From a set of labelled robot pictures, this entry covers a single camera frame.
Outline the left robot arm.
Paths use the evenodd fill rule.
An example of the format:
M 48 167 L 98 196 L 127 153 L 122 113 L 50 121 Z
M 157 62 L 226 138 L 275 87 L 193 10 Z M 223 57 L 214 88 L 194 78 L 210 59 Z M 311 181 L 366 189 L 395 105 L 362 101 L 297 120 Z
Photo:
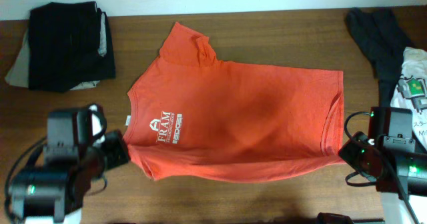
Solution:
M 25 166 L 5 181 L 11 223 L 80 223 L 91 183 L 129 162 L 121 131 L 107 132 L 98 104 L 49 113 L 47 134 L 22 155 Z

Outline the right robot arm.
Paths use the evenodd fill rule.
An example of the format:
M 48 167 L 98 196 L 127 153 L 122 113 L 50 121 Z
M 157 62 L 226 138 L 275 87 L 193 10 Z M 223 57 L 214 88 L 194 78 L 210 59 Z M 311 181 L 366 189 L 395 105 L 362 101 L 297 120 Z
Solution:
M 385 223 L 426 222 L 426 155 L 415 152 L 415 140 L 357 132 L 339 150 L 354 172 L 349 186 L 374 186 L 380 193 Z

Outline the orange red t-shirt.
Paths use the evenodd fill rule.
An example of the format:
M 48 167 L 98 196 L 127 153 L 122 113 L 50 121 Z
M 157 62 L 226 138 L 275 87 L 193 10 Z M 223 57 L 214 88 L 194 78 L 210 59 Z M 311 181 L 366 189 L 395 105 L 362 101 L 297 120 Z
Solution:
M 222 61 L 176 23 L 128 97 L 124 140 L 153 180 L 257 183 L 341 163 L 342 71 Z

